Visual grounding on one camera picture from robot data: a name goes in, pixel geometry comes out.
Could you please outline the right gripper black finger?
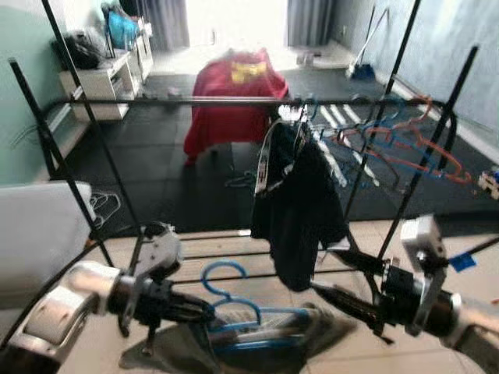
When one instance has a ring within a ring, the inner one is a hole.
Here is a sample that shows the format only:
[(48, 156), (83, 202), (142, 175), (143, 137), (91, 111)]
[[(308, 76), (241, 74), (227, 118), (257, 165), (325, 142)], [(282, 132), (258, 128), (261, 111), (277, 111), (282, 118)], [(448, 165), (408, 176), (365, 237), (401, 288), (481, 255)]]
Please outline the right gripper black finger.
[(369, 328), (384, 328), (384, 321), (379, 316), (377, 306), (372, 302), (365, 302), (349, 289), (334, 284), (311, 284), (310, 287), (325, 302), (363, 322)]
[(381, 275), (388, 269), (388, 262), (371, 254), (351, 249), (328, 249), (327, 254), (339, 259), (354, 270), (371, 275)]

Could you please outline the grey garment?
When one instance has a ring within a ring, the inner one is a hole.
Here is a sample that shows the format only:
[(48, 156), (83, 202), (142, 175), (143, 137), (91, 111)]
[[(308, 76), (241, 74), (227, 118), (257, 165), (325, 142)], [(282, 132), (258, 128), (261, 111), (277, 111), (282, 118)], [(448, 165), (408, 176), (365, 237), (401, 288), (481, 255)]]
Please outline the grey garment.
[[(167, 374), (300, 374), (311, 358), (327, 352), (356, 330), (345, 315), (311, 302), (303, 303), (311, 318), (264, 314), (264, 330), (302, 333), (303, 342), (292, 347), (252, 351), (215, 352), (207, 339), (207, 325), (176, 323), (161, 328), (152, 342), (125, 349), (120, 369), (143, 369)], [(249, 310), (221, 311), (211, 322), (245, 322)]]

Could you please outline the blue plastic clothes hanger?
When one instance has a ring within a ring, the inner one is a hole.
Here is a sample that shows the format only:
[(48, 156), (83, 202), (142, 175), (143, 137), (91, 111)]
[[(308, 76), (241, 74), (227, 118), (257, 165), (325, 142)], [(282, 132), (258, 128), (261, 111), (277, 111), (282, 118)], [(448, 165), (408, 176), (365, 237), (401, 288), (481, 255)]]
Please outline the blue plastic clothes hanger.
[(210, 303), (210, 311), (217, 313), (224, 305), (240, 304), (249, 307), (252, 317), (245, 322), (211, 322), (207, 324), (207, 339), (211, 349), (219, 351), (252, 351), (261, 349), (292, 347), (303, 342), (302, 333), (288, 333), (281, 329), (264, 330), (264, 314), (292, 315), (305, 320), (311, 318), (309, 309), (302, 307), (261, 307), (243, 297), (236, 297), (231, 292), (211, 285), (211, 271), (222, 267), (238, 270), (239, 277), (247, 278), (245, 267), (232, 260), (218, 260), (207, 264), (200, 272), (200, 283), (211, 295), (220, 297), (217, 302)]

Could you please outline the thin blue clothes hanger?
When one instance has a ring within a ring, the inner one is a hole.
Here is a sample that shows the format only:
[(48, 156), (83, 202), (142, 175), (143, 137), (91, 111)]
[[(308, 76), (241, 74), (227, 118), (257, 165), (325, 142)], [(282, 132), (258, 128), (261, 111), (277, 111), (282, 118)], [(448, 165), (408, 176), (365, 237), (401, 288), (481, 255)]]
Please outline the thin blue clothes hanger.
[(335, 146), (375, 157), (392, 167), (441, 175), (452, 154), (437, 140), (423, 134), (421, 125), (428, 120), (432, 109), (428, 97), (423, 100), (425, 104), (413, 115), (404, 114), (405, 103), (396, 100), (400, 108), (387, 118), (352, 124), (336, 121), (333, 104), (320, 106), (318, 111), (327, 118), (327, 124), (320, 126), (320, 138), (331, 139)]

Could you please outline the orange clothes hanger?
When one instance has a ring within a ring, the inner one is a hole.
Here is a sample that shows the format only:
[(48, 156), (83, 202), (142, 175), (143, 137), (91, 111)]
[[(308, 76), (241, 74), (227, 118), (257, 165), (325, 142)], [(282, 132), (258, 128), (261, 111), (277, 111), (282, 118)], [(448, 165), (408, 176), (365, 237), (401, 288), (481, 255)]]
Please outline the orange clothes hanger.
[[(419, 115), (397, 120), (402, 114), (398, 110), (382, 120), (371, 120), (350, 125), (349, 127), (337, 128), (332, 139), (335, 145), (343, 146), (350, 152), (356, 152), (361, 156), (372, 156), (389, 167), (400, 167), (403, 170), (412, 171), (416, 177), (431, 177), (435, 179), (447, 179), (454, 184), (469, 184), (472, 179), (470, 171), (467, 171), (458, 157), (454, 156), (446, 146), (440, 145), (438, 140), (432, 140), (422, 135), (418, 124), (429, 117), (429, 111), (434, 106), (434, 100), (428, 96), (418, 96), (414, 102), (421, 107)], [(392, 156), (392, 154), (381, 152), (379, 147), (386, 149), (410, 150), (420, 155), (426, 164), (420, 165), (417, 161), (403, 159), (403, 157)]]

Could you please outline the blue tape tag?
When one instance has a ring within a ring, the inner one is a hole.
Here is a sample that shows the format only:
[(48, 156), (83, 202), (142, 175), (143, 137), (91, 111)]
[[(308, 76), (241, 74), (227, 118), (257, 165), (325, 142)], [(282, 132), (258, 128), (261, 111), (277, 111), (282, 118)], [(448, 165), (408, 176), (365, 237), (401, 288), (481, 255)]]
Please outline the blue tape tag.
[(456, 254), (456, 256), (449, 257), (449, 266), (452, 267), (453, 271), (456, 272), (470, 270), (470, 268), (477, 266), (474, 255), (474, 252), (463, 252), (460, 254)]

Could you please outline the black garment with lettered band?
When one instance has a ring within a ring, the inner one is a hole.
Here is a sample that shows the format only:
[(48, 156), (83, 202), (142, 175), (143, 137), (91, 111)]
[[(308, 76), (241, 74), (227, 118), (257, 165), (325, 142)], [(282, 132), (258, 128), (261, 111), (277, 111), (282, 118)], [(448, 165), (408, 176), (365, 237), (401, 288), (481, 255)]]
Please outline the black garment with lettered band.
[(349, 235), (328, 152), (289, 122), (261, 143), (253, 186), (252, 238), (267, 240), (279, 281), (310, 288), (318, 253)]

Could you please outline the white cushion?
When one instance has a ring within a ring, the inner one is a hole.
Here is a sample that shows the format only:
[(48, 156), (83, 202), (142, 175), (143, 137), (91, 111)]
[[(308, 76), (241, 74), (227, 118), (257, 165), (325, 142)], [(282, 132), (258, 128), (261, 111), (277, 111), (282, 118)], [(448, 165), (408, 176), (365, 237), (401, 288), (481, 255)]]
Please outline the white cushion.
[(0, 185), (0, 310), (26, 306), (91, 231), (68, 182)]

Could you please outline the blue broom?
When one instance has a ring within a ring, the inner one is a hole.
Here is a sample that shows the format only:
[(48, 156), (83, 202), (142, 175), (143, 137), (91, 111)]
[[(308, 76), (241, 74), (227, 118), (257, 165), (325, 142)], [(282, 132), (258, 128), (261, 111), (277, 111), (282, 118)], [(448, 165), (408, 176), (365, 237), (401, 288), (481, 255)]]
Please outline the blue broom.
[(379, 14), (377, 17), (377, 20), (375, 20), (374, 17), (375, 11), (377, 10), (372, 9), (371, 11), (370, 21), (368, 22), (363, 45), (361, 45), (359, 54), (356, 55), (353, 63), (349, 65), (349, 67), (345, 71), (346, 77), (349, 79), (373, 79), (375, 76), (372, 65), (363, 63), (363, 57), (367, 50), (367, 47), (370, 46), (370, 42), (374, 37), (374, 34), (377, 32), (379, 26), (390, 15), (390, 9), (388, 7), (382, 9), (381, 14)]

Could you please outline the red cloth with yellow emblem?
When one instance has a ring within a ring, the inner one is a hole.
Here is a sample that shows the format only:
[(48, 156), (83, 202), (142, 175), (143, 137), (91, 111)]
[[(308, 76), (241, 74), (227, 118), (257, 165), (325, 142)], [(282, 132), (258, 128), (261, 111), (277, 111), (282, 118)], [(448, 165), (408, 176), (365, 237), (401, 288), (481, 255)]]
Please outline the red cloth with yellow emblem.
[[(195, 97), (289, 96), (285, 77), (275, 70), (265, 48), (228, 50), (207, 62), (196, 75)], [(270, 128), (274, 107), (250, 104), (201, 104), (190, 108), (192, 122), (184, 140), (184, 165), (193, 165), (205, 150), (220, 143), (260, 143)]]

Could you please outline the black metal clothes rack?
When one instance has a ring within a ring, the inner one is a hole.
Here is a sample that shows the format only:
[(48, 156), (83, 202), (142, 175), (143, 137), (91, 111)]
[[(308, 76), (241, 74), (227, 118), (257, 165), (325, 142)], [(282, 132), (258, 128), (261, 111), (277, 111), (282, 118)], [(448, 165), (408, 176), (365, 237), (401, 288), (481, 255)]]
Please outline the black metal clothes rack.
[[(43, 10), (46, 13), (48, 18), (48, 23), (53, 29), (55, 33), (55, 39), (61, 42), (63, 54), (68, 57), (68, 49), (65, 46), (65, 43), (62, 41), (62, 35), (59, 29), (59, 25), (55, 19), (55, 15), (51, 9), (50, 0), (40, 0), (40, 3), (43, 6)], [(445, 102), (440, 102), (438, 100), (434, 100), (434, 108), (439, 109), (439, 117), (436, 125), (434, 127), (434, 135), (431, 136), (433, 140), (439, 140), (440, 136), (444, 134), (445, 129), (449, 127), (448, 138), (445, 140), (445, 146), (447, 149), (452, 149), (452, 144), (456, 136), (458, 136), (458, 117), (454, 113), (454, 107), (460, 93), (462, 92), (464, 85), (472, 71), (472, 67), (476, 57), (479, 54), (480, 45), (473, 45), (469, 49), (469, 53), (465, 58), (465, 61), (462, 65), (460, 73), (458, 74), (458, 78), (451, 89), (450, 97)], [(77, 84), (79, 84), (80, 80), (78, 79), (77, 69), (73, 62), (69, 61), (70, 72), (72, 78)], [(371, 97), (354, 97), (353, 99), (345, 99), (343, 97), (321, 97), (320, 99), (272, 99), (272, 97), (179, 97), (179, 99), (168, 99), (167, 97), (153, 97), (153, 99), (143, 99), (142, 97), (137, 97), (132, 100), (119, 100), (119, 99), (89, 99), (85, 93), (82, 92), (80, 88), (74, 90), (72, 93), (68, 93), (65, 97), (58, 97), (58, 99), (54, 99), (50, 103), (42, 104), (38, 103), (38, 100), (34, 96), (34, 93), (31, 90), (31, 86), (28, 83), (28, 78), (26, 78), (21, 65), (18, 63), (16, 58), (11, 57), (8, 59), (9, 68), (12, 71), (12, 75), (14, 75), (16, 82), (20, 86), (22, 90), (22, 95), (26, 103), (28, 103), (29, 109), (34, 117), (35, 125), (34, 128), (37, 132), (37, 139), (39, 139), (42, 159), (46, 163), (47, 171), (49, 172), (49, 177), (53, 177), (58, 168), (54, 166), (54, 164), (60, 164), (62, 168), (65, 169), (65, 181), (68, 182), (72, 192), (75, 193), (78, 204), (80, 205), (86, 221), (90, 225), (90, 228), (96, 229), (96, 225), (94, 224), (92, 217), (90, 216), (90, 209), (82, 199), (82, 195), (78, 190), (78, 185), (75, 179), (73, 178), (72, 172), (67, 164), (65, 164), (65, 159), (63, 153), (59, 147), (59, 143), (54, 139), (52, 132), (48, 125), (48, 115), (50, 115), (51, 111), (54, 110), (62, 110), (62, 109), (71, 109), (73, 104), (82, 104), (85, 109), (88, 111), (89, 123), (90, 125), (96, 124), (96, 118), (92, 113), (92, 104), (113, 104), (114, 106), (118, 106), (118, 104), (128, 104), (129, 106), (158, 106), (158, 107), (168, 107), (172, 106), (172, 104), (177, 104), (177, 106), (200, 106), (201, 104), (209, 104), (210, 106), (221, 106), (222, 104), (238, 104), (242, 106), (245, 104), (249, 106), (250, 104), (255, 104), (256, 106), (268, 106), (274, 107), (277, 109), (279, 106), (288, 106), (288, 107), (299, 107), (304, 108), (306, 106), (327, 106), (328, 104), (333, 104), (334, 106), (338, 106), (339, 104), (346, 104), (346, 106), (365, 106), (371, 107), (372, 109), (377, 108), (377, 113), (372, 115), (371, 120), (382, 120), (384, 117), (384, 109), (390, 104), (394, 104), (396, 107), (399, 104), (396, 103), (396, 100), (402, 100), (405, 104), (404, 107), (416, 107), (414, 104), (416, 97), (413, 99), (391, 99), (388, 97), (388, 94), (392, 92), (393, 85), (395, 84), (395, 76), (392, 76), (389, 79), (388, 84), (386, 84), (385, 93), (378, 100), (371, 99)], [(370, 156), (361, 157), (360, 168), (364, 168), (367, 164), (367, 161), (370, 159)], [(421, 181), (423, 177), (416, 177), (413, 175), (409, 185), (407, 185), (406, 191), (403, 193), (402, 202), (397, 206), (397, 210), (395, 215), (393, 215), (393, 221), (391, 227), (388, 229), (388, 234), (385, 236), (384, 243), (382, 243), (382, 247), (380, 252), (377, 254), (378, 259), (383, 259), (385, 253), (388, 252), (388, 246), (390, 239), (395, 236), (395, 232), (397, 228), (402, 226), (402, 218), (406, 217), (407, 207), (414, 196), (415, 190), (417, 190), (417, 185)]]

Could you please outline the white cabinet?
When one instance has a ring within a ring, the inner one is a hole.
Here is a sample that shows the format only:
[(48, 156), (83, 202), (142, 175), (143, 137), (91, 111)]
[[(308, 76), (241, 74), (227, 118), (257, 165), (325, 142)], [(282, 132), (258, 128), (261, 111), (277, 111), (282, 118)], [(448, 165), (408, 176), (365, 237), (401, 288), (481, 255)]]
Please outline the white cabinet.
[(140, 31), (129, 50), (115, 49), (113, 58), (103, 59), (96, 70), (77, 67), (76, 84), (67, 65), (59, 73), (66, 94), (80, 88), (89, 99), (132, 100), (145, 94), (145, 82), (154, 65), (150, 33)]

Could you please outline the grey curtain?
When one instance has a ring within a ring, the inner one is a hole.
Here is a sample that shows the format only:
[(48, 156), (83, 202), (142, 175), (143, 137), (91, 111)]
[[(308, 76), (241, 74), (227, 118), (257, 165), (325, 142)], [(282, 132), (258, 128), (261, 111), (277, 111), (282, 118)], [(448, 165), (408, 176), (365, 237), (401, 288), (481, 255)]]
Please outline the grey curtain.
[(152, 25), (154, 52), (179, 52), (190, 47), (188, 0), (136, 0)]
[(321, 47), (327, 45), (334, 24), (338, 0), (288, 0), (286, 5), (286, 45)]

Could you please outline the black bag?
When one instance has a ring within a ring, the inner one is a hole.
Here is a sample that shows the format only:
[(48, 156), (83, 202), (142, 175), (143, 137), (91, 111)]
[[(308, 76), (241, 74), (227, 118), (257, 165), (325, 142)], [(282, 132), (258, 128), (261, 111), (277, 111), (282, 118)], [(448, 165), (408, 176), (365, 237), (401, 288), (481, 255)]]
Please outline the black bag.
[(63, 54), (61, 42), (51, 41), (50, 45), (58, 58), (60, 69), (68, 71), (71, 60), (78, 70), (97, 70), (104, 61), (102, 50), (86, 34), (81, 32), (65, 33), (62, 41), (68, 49), (68, 57)]

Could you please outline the blue bag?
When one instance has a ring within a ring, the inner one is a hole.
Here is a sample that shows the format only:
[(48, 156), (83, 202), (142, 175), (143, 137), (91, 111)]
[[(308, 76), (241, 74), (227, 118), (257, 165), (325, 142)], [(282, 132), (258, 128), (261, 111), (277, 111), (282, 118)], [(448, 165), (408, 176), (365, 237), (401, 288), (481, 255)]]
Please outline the blue bag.
[(140, 24), (129, 16), (120, 5), (106, 3), (102, 5), (106, 29), (115, 49), (134, 50), (136, 39), (142, 32)]

